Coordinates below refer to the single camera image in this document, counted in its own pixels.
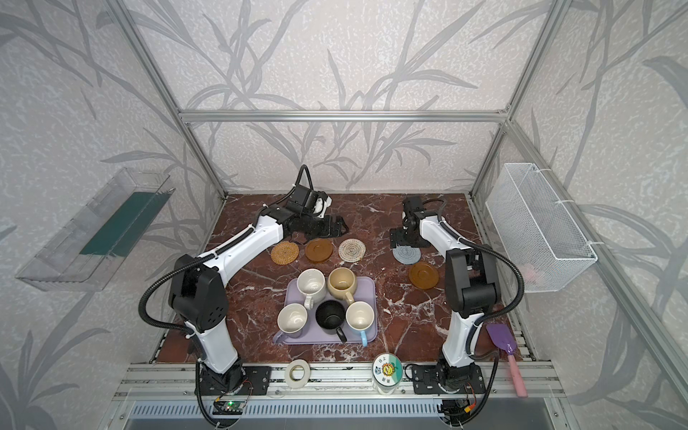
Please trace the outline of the grey round coaster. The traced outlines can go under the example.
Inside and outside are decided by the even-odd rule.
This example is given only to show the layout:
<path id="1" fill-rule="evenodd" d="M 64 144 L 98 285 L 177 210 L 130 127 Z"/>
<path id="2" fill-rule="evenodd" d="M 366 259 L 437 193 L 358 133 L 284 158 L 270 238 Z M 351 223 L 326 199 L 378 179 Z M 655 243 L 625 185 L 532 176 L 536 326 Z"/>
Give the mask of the grey round coaster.
<path id="1" fill-rule="evenodd" d="M 408 247 L 407 245 L 395 247 L 392 249 L 392 254 L 399 263 L 404 265 L 414 265 L 420 261 L 422 256 L 419 248 Z"/>

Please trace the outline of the amber brown coaster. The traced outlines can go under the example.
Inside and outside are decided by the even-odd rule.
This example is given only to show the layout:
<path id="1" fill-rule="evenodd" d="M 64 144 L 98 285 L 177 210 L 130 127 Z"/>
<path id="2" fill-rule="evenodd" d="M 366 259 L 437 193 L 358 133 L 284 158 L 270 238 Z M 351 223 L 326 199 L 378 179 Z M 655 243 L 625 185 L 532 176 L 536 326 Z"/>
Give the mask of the amber brown coaster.
<path id="1" fill-rule="evenodd" d="M 408 275 L 411 284 L 420 290 L 431 290 L 439 283 L 437 268 L 427 262 L 412 265 Z"/>

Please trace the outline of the brown wooden coaster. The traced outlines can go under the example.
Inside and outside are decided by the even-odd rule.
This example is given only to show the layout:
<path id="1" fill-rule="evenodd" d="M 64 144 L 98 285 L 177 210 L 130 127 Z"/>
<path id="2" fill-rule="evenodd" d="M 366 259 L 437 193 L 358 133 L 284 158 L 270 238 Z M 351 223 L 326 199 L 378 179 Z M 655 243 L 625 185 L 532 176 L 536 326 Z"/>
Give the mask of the brown wooden coaster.
<path id="1" fill-rule="evenodd" d="M 333 243 L 324 238 L 311 240 L 306 245 L 305 256 L 312 263 L 327 261 L 333 254 Z"/>

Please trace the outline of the woven cork coaster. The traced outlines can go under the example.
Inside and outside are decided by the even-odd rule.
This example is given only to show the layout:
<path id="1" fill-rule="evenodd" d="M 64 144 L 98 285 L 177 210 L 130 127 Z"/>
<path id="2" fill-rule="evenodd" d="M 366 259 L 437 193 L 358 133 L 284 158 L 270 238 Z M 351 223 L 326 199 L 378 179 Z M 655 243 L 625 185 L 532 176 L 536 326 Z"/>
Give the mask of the woven cork coaster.
<path id="1" fill-rule="evenodd" d="M 281 242 L 271 251 L 271 259 L 277 265 L 289 265 L 297 261 L 300 250 L 296 243 Z"/>

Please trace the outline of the beige spiral woven coaster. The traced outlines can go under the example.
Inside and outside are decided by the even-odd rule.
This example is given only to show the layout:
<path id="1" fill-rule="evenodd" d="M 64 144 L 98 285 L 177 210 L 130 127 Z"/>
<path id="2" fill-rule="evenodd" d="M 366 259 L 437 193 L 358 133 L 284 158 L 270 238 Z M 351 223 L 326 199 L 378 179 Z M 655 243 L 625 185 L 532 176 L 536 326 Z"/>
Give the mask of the beige spiral woven coaster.
<path id="1" fill-rule="evenodd" d="M 361 261 L 366 255 L 367 248 L 365 244 L 356 238 L 349 238 L 344 240 L 338 248 L 340 259 L 345 263 L 356 263 Z"/>

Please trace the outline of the beige mug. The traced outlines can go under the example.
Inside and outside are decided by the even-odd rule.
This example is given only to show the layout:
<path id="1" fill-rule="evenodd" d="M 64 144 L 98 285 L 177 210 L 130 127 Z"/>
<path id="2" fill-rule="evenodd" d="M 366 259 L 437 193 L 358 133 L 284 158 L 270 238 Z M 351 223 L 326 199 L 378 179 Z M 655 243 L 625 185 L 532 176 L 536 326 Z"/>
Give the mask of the beige mug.
<path id="1" fill-rule="evenodd" d="M 327 280 L 329 293 L 335 299 L 346 302 L 348 306 L 355 302 L 354 295 L 357 287 L 358 280 L 356 274 L 346 267 L 334 269 Z"/>

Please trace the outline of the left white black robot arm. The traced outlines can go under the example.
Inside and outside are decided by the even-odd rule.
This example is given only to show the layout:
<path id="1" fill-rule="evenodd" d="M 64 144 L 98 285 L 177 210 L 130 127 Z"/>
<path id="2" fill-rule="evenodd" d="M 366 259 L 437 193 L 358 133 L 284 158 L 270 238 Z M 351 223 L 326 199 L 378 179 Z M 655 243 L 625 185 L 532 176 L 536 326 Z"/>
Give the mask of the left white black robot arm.
<path id="1" fill-rule="evenodd" d="M 157 279 L 143 293 L 138 312 L 150 326 L 181 331 L 200 352 L 200 361 L 214 374 L 225 376 L 239 366 L 226 317 L 229 281 L 256 256 L 298 232 L 307 239 L 339 238 L 349 232 L 344 218 L 327 211 L 331 197 L 310 186 L 294 186 L 287 195 L 263 206 L 254 223 L 213 250 L 199 256 L 183 255 L 171 272 Z M 182 317 L 182 324 L 162 322 L 147 311 L 159 287 L 171 282 L 168 305 Z"/>

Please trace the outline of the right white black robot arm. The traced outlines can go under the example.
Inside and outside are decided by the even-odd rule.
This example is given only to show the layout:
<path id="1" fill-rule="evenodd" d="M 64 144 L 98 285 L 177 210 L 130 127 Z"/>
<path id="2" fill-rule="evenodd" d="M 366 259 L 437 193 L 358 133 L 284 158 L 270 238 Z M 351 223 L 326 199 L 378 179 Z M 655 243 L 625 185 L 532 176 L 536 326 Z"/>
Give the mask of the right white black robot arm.
<path id="1" fill-rule="evenodd" d="M 462 236 L 444 218 L 446 200 L 440 207 L 426 207 L 430 199 L 412 195 L 403 200 L 402 226 L 391 229 L 391 247 L 433 247 L 444 257 L 444 291 L 451 308 L 450 334 L 442 347 L 442 358 L 449 367 L 468 367 L 476 360 L 476 336 L 482 325 L 514 310 L 525 294 L 525 281 L 517 265 L 488 245 Z M 517 292 L 505 307 L 494 311 L 502 297 L 497 264 L 501 262 L 514 274 Z"/>

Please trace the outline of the lavender plastic tray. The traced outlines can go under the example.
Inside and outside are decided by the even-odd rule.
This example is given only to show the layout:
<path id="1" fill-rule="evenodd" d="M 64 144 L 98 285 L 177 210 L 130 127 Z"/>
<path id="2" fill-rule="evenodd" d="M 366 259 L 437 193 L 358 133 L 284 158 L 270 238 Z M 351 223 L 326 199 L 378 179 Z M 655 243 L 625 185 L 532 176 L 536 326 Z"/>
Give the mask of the lavender plastic tray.
<path id="1" fill-rule="evenodd" d="M 367 346 L 376 339 L 376 285 L 371 278 L 358 277 L 353 294 L 344 299 L 333 296 L 327 284 L 322 293 L 322 300 L 309 308 L 310 295 L 299 289 L 297 279 L 290 281 L 272 341 L 288 345 L 340 342 Z"/>

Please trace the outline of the black mug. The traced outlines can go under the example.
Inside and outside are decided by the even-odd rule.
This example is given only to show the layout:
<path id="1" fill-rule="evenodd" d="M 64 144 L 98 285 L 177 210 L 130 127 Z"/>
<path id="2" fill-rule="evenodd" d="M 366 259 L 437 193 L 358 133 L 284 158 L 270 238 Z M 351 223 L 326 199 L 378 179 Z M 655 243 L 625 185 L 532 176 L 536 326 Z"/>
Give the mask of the black mug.
<path id="1" fill-rule="evenodd" d="M 341 343 L 346 343 L 348 338 L 342 330 L 346 322 L 344 305 L 337 300 L 326 300 L 317 306 L 315 319 L 322 330 L 331 335 L 336 335 Z"/>

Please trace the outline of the pink object in basket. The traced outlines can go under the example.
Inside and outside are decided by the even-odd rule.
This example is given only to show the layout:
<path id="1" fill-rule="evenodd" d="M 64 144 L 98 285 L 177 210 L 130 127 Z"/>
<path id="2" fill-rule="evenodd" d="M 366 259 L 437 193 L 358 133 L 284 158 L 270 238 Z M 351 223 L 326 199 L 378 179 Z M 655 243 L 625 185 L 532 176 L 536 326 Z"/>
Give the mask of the pink object in basket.
<path id="1" fill-rule="evenodd" d="M 520 271 L 525 283 L 534 284 L 539 280 L 539 271 L 530 263 L 521 265 Z"/>

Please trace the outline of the round lidded container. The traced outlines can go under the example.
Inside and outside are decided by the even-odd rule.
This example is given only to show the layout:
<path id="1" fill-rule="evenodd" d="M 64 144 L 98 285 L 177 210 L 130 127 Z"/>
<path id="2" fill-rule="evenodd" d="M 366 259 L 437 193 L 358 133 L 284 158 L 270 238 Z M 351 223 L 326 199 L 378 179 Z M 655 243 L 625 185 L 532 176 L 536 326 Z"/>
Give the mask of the round lidded container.
<path id="1" fill-rule="evenodd" d="M 403 364 L 394 354 L 380 354 L 373 361 L 372 375 L 374 387 L 380 394 L 392 394 L 403 379 Z"/>

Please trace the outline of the white tape roll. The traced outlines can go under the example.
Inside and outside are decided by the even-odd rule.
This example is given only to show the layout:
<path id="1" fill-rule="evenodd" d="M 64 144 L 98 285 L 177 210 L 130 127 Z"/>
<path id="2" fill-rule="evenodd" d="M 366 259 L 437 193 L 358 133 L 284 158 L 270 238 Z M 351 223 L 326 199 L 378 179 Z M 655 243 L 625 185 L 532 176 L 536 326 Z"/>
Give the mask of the white tape roll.
<path id="1" fill-rule="evenodd" d="M 304 388 L 311 377 L 311 367 L 306 360 L 297 359 L 284 369 L 284 381 L 290 389 Z"/>

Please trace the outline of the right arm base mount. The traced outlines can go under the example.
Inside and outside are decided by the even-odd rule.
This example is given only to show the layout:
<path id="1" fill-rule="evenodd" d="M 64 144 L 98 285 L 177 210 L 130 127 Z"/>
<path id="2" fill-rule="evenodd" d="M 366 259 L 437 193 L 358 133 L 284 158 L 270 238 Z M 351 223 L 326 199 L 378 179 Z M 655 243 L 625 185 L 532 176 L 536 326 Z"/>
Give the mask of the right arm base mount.
<path id="1" fill-rule="evenodd" d="M 417 395 L 486 392 L 485 378 L 476 363 L 467 367 L 450 367 L 444 362 L 435 365 L 410 364 L 410 381 Z"/>

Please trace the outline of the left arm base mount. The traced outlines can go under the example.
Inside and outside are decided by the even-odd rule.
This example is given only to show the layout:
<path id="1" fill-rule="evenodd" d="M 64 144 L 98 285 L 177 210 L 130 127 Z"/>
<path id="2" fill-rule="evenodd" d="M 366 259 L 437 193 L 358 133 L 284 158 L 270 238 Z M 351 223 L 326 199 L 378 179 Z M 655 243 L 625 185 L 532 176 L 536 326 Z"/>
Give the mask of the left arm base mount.
<path id="1" fill-rule="evenodd" d="M 218 374 L 201 364 L 196 372 L 195 394 L 201 396 L 245 395 L 265 396 L 272 374 L 269 366 L 234 365 L 225 374 Z"/>

